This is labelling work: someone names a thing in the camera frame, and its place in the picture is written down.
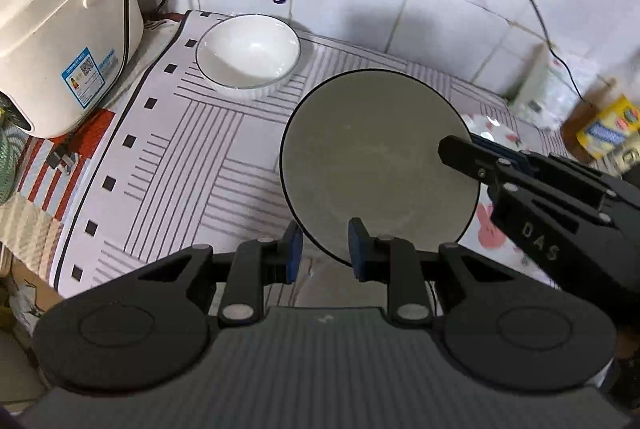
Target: tablecloth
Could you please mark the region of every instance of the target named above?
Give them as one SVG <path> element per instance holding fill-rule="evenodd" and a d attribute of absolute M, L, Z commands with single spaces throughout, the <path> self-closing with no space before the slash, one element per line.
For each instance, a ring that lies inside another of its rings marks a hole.
<path fill-rule="evenodd" d="M 212 25 L 225 18 L 226 16 L 210 12 L 191 12 L 189 15 L 191 21 L 208 20 Z M 27 139 L 25 146 L 20 150 L 17 192 L 8 203 L 0 208 L 0 240 L 25 262 L 29 269 L 51 284 L 55 284 L 63 296 L 73 295 L 76 291 L 74 289 L 65 292 L 64 289 L 59 288 L 60 283 L 54 279 L 55 272 L 52 271 L 52 263 L 63 226 L 68 220 L 68 211 L 78 205 L 79 184 L 87 175 L 88 167 L 91 165 L 90 161 L 95 152 L 104 148 L 102 143 L 108 136 L 105 136 L 105 132 L 108 131 L 110 125 L 114 124 L 114 117 L 119 120 L 124 108 L 135 98 L 133 93 L 135 93 L 136 87 L 142 84 L 143 72 L 158 56 L 173 33 L 174 29 L 167 22 L 147 26 L 145 35 L 143 35 L 143 43 L 136 53 L 135 59 L 129 64 L 129 76 L 125 83 L 111 91 L 111 95 L 106 99 L 106 104 L 96 114 L 92 123 L 85 128 L 84 134 L 79 136 L 78 160 L 70 174 L 67 175 L 60 169 L 52 170 L 47 167 L 46 156 L 53 145 L 50 141 Z M 564 156 L 568 155 L 558 133 L 540 132 L 532 125 L 515 119 L 509 114 L 504 99 L 477 86 L 388 54 L 318 37 L 306 32 L 298 31 L 298 35 L 302 42 L 305 69 L 294 70 L 290 81 L 292 84 L 291 93 L 295 93 L 295 100 L 301 99 L 322 80 L 351 69 L 378 67 L 396 70 L 411 75 L 436 89 L 461 114 L 482 114 L 507 125 L 533 151 L 543 154 L 556 152 Z M 158 83 L 153 78 L 144 81 L 147 86 Z M 127 93 L 125 89 L 128 86 L 132 87 Z M 195 95 L 197 88 L 194 88 L 188 88 L 188 90 Z M 264 110 L 260 111 L 259 109 L 260 104 L 256 104 L 256 106 L 258 111 L 251 111 L 248 108 L 234 111 L 238 115 L 236 118 L 264 114 Z M 292 107 L 287 106 L 286 109 L 283 108 L 284 111 L 274 111 L 276 108 L 273 106 L 274 104 L 265 109 L 270 110 L 270 113 L 280 113 L 282 120 L 286 122 Z M 9 131 L 9 133 L 12 142 L 20 148 L 21 137 L 18 130 Z M 124 267 L 119 271 L 106 272 L 105 269 L 102 269 L 101 280 L 92 285 L 104 282 L 105 279 L 113 279 L 124 271 L 126 271 Z"/>

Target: qr code sticker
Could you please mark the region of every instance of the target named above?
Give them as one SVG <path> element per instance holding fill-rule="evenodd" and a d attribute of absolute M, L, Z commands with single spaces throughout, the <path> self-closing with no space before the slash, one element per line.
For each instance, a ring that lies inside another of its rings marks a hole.
<path fill-rule="evenodd" d="M 92 61 L 91 57 L 89 57 L 88 59 L 85 59 L 82 62 L 82 64 L 80 65 L 80 69 L 82 70 L 82 75 L 84 76 L 94 69 L 94 62 Z"/>

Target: red striped cloth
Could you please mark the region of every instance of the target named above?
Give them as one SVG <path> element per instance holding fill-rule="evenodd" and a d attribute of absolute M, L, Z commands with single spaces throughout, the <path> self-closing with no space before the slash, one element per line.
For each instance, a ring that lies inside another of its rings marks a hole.
<path fill-rule="evenodd" d="M 76 186 L 81 181 L 86 162 L 94 155 L 114 113 L 99 110 L 85 124 L 71 142 L 70 151 L 77 153 L 76 164 L 71 174 L 60 168 L 50 168 L 47 157 L 55 145 L 53 141 L 30 138 L 18 159 L 17 191 L 47 214 L 63 221 Z"/>

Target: plastic bag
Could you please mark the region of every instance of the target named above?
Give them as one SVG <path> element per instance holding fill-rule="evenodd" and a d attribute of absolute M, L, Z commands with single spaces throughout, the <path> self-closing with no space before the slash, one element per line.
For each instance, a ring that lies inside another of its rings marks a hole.
<path fill-rule="evenodd" d="M 597 79 L 597 64 L 579 56 L 558 54 L 569 65 L 575 84 L 584 96 Z M 566 68 L 551 56 L 548 48 L 542 48 L 509 111 L 541 130 L 555 131 L 579 100 Z"/>

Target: snack package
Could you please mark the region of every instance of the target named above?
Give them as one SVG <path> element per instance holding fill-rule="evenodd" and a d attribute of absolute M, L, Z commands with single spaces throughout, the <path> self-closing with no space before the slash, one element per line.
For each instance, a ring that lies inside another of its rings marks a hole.
<path fill-rule="evenodd" d="M 625 96 L 613 102 L 577 134 L 580 145 L 594 159 L 620 146 L 640 129 L 640 110 Z"/>

